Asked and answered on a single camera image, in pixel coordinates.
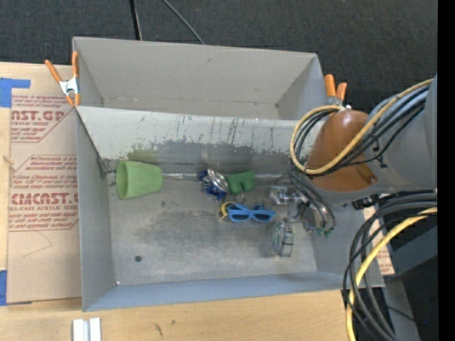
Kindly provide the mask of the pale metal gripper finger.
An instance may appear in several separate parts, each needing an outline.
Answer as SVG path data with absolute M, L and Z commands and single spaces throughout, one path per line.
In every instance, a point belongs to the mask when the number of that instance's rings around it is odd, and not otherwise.
M 272 250 L 275 255 L 280 255 L 282 252 L 284 235 L 285 224 L 283 222 L 275 222 L 272 229 Z
M 290 224 L 284 226 L 284 237 L 283 237 L 283 256 L 291 256 L 294 240 L 295 240 L 295 231 Z

